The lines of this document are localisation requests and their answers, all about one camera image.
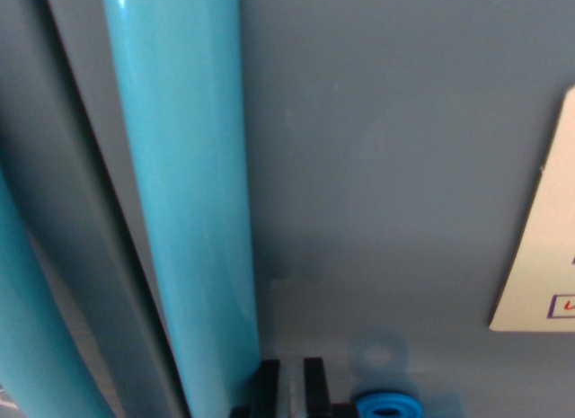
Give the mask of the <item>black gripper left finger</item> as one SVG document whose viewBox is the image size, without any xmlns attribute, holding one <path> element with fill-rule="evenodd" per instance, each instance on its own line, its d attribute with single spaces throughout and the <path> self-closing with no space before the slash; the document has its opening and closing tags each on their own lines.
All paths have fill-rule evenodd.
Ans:
<svg viewBox="0 0 575 418">
<path fill-rule="evenodd" d="M 278 409 L 279 360 L 263 360 L 257 372 L 252 418 L 275 418 Z"/>
</svg>

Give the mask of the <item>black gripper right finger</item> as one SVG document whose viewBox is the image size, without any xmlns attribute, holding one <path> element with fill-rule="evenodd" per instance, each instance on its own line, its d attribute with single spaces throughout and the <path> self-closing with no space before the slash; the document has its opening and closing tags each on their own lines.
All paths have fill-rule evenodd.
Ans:
<svg viewBox="0 0 575 418">
<path fill-rule="evenodd" d="M 307 417 L 332 417 L 332 403 L 323 359 L 304 359 L 305 411 Z"/>
</svg>

